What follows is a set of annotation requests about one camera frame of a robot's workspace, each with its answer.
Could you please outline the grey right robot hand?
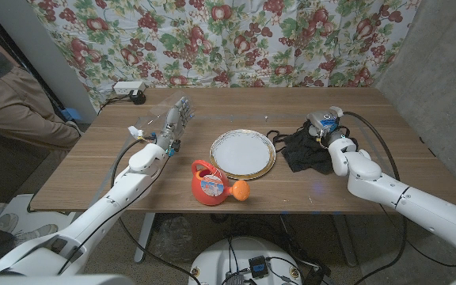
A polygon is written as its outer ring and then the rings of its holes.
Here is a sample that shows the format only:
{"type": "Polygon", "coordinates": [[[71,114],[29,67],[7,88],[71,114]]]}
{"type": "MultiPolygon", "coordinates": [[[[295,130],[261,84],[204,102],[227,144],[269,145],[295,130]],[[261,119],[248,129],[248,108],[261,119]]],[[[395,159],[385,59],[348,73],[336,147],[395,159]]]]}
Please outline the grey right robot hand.
{"type": "Polygon", "coordinates": [[[326,111],[311,112],[306,116],[310,121],[309,134],[313,137],[323,138],[334,132],[339,127],[340,117],[344,115],[339,107],[332,106],[326,111]]]}

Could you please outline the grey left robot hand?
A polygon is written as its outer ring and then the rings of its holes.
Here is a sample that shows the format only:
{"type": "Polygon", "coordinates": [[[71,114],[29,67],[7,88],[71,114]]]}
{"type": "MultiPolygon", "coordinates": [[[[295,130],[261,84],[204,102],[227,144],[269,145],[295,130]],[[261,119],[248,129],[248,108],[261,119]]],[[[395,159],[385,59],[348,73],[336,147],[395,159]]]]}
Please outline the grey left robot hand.
{"type": "Polygon", "coordinates": [[[184,133],[188,121],[193,117],[192,104],[188,97],[182,97],[167,113],[164,127],[156,144],[168,150],[184,133]]]}

